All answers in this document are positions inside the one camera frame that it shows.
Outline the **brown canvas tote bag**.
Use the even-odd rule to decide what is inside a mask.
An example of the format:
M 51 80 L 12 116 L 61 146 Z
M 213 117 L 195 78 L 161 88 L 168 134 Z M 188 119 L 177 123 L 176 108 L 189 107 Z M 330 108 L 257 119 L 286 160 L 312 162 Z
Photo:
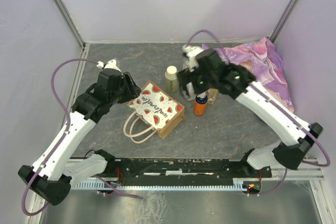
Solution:
M 140 95 L 128 102 L 132 114 L 123 126 L 123 133 L 133 143 L 141 144 L 157 134 L 165 139 L 184 119 L 184 105 L 180 104 L 151 80 L 142 87 Z M 133 127 L 142 120 L 148 128 L 133 133 Z

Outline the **amber bottle white cap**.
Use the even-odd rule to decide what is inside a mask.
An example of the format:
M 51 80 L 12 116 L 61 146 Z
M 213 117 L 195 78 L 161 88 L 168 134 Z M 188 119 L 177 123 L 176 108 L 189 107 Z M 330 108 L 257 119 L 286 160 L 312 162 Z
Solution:
M 208 92 L 207 92 L 207 95 L 208 95 L 208 103 L 209 104 L 214 104 L 215 100 L 216 100 L 216 97 L 217 97 L 217 94 L 218 94 L 218 90 L 217 89 L 209 89 Z

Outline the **white square bottle grey cap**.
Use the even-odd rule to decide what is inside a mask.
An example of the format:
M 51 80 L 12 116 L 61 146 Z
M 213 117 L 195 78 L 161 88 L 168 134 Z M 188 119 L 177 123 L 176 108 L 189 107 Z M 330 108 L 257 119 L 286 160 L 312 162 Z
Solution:
M 195 100 L 196 94 L 191 82 L 187 83 L 185 86 L 182 86 L 182 96 L 188 101 Z

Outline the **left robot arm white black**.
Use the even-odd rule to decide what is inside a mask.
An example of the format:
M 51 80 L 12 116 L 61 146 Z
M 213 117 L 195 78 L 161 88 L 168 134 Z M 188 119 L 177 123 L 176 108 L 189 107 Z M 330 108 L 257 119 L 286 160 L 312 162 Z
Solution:
M 23 165 L 18 175 L 28 189 L 53 206 L 60 204 L 71 188 L 87 178 L 116 171 L 115 157 L 104 150 L 95 151 L 80 163 L 67 166 L 68 160 L 83 138 L 115 104 L 137 98 L 141 89 L 128 72 L 104 69 L 97 82 L 77 97 L 67 122 L 43 155 L 32 165 Z

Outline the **purple pink patterned cloth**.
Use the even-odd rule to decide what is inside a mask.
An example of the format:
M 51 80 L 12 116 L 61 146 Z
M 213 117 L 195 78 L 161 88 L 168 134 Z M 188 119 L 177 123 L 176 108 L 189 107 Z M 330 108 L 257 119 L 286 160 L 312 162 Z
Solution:
M 288 84 L 283 76 L 284 61 L 268 38 L 232 48 L 216 48 L 216 51 L 223 61 L 245 67 L 276 100 L 289 111 L 294 111 Z

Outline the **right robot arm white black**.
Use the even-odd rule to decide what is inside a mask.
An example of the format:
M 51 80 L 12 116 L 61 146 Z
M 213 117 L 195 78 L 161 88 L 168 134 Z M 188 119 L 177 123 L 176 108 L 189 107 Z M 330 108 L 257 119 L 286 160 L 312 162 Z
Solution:
M 225 63 L 214 49 L 184 46 L 187 67 L 177 73 L 182 94 L 190 97 L 189 88 L 198 95 L 216 89 L 253 111 L 279 136 L 279 142 L 256 148 L 246 155 L 240 171 L 253 177 L 260 169 L 274 164 L 295 170 L 317 143 L 323 128 L 298 118 L 278 102 L 256 77 L 241 65 Z

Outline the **cream lid green jar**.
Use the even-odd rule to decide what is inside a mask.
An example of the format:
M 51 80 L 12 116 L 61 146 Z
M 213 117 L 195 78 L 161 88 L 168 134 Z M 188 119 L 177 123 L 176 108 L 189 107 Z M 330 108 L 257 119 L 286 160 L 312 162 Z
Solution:
M 177 68 L 175 66 L 168 66 L 165 72 L 165 85 L 169 92 L 176 92 L 178 90 Z

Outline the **clear bottle dark cap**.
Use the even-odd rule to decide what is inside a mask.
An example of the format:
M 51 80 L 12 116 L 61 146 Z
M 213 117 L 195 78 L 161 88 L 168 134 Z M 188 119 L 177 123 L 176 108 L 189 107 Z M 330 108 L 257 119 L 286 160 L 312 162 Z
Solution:
M 183 62 L 183 67 L 182 69 L 188 69 L 190 72 L 193 71 L 193 67 L 192 67 L 192 64 L 191 62 L 188 60 L 188 59 L 185 59 L 184 62 Z

